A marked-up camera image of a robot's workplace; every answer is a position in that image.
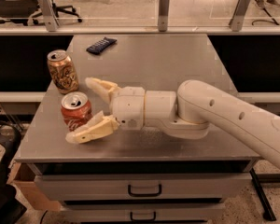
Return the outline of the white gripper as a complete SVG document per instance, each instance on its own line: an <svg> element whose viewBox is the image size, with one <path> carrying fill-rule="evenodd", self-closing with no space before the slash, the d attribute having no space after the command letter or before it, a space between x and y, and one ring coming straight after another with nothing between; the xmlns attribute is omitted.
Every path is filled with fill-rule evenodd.
<svg viewBox="0 0 280 224"><path fill-rule="evenodd" d="M110 104L112 115L103 111L94 115L86 124L69 132L65 140L72 144L87 143L109 136L119 126L122 130L140 130L144 125L145 90L141 87L120 88L117 83L95 77L85 78L86 86Z"/></svg>

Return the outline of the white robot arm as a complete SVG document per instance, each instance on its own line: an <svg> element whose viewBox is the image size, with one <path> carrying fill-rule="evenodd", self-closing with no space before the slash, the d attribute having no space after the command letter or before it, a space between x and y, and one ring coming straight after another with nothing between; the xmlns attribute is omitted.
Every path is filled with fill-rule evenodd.
<svg viewBox="0 0 280 224"><path fill-rule="evenodd" d="M86 143L116 129L154 127L184 139L200 139L210 124L229 133L280 169L280 117L199 80L187 80L176 91L146 91L88 77L86 85L109 104L65 137Z"/></svg>

